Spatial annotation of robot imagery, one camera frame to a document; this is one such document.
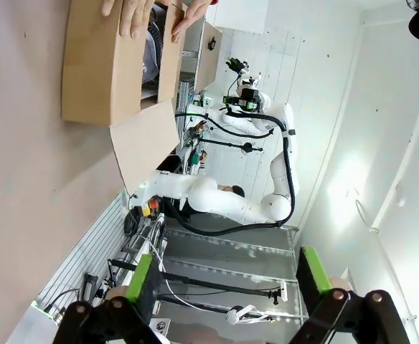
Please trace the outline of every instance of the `beige tabletop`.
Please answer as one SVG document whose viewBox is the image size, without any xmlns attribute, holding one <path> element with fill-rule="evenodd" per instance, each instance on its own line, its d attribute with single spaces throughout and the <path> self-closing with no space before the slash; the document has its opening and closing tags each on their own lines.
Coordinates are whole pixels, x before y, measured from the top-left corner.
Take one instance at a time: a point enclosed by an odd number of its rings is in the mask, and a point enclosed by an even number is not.
<svg viewBox="0 0 419 344">
<path fill-rule="evenodd" d="M 121 190 L 108 128 L 60 119 L 70 0 L 0 0 L 0 343 Z"/>
</svg>

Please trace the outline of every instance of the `bolt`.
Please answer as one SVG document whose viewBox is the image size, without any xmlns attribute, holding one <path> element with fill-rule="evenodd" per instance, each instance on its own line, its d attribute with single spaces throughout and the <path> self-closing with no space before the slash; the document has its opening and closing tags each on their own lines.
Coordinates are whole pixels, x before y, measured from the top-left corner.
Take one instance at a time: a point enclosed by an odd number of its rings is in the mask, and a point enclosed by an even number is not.
<svg viewBox="0 0 419 344">
<path fill-rule="evenodd" d="M 120 302 L 119 300 L 115 300 L 112 302 L 114 308 L 122 308 L 122 302 Z"/>
<path fill-rule="evenodd" d="M 382 301 L 382 295 L 380 295 L 378 292 L 376 292 L 375 294 L 373 294 L 372 299 L 375 302 L 380 302 L 380 301 Z"/>
<path fill-rule="evenodd" d="M 334 292 L 332 296 L 334 296 L 334 299 L 336 300 L 342 300 L 344 298 L 344 293 L 337 291 L 337 292 Z"/>
</svg>

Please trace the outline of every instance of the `grey slatted surface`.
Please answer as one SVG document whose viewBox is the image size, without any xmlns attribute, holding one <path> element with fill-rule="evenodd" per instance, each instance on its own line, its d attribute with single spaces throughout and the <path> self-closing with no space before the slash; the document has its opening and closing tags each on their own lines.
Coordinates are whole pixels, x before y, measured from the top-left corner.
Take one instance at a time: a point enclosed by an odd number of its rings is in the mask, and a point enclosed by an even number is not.
<svg viewBox="0 0 419 344">
<path fill-rule="evenodd" d="M 98 276 L 100 284 L 108 271 L 106 260 L 116 257 L 125 242 L 122 199 L 119 194 L 90 226 L 39 293 L 37 297 L 39 306 L 43 309 L 65 290 L 81 288 L 85 272 Z M 61 296 L 55 305 L 58 309 L 67 307 L 76 301 L 76 297 L 76 292 L 68 293 Z"/>
</svg>

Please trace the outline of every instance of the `cardboard box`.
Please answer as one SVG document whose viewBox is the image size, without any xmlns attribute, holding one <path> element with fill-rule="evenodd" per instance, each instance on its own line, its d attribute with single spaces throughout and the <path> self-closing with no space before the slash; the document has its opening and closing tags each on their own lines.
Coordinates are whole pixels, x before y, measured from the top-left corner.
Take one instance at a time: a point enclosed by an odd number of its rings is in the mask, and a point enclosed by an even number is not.
<svg viewBox="0 0 419 344">
<path fill-rule="evenodd" d="M 171 42 L 172 29 L 184 18 L 182 0 L 167 7 L 158 95 L 141 100 L 146 33 L 121 37 L 122 1 L 110 16 L 101 0 L 72 0 L 62 78 L 62 118 L 110 127 L 113 150 L 129 194 L 179 142 L 174 121 L 182 43 Z"/>
</svg>

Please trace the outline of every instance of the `red object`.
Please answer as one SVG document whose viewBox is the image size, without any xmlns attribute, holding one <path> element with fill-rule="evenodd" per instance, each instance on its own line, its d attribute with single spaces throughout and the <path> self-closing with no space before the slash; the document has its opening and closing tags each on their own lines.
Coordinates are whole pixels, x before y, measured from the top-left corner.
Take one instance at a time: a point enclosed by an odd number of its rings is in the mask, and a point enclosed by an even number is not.
<svg viewBox="0 0 419 344">
<path fill-rule="evenodd" d="M 159 201 L 157 201 L 156 199 L 153 199 L 152 201 L 149 202 L 149 207 L 151 209 L 157 209 L 159 207 Z"/>
</svg>

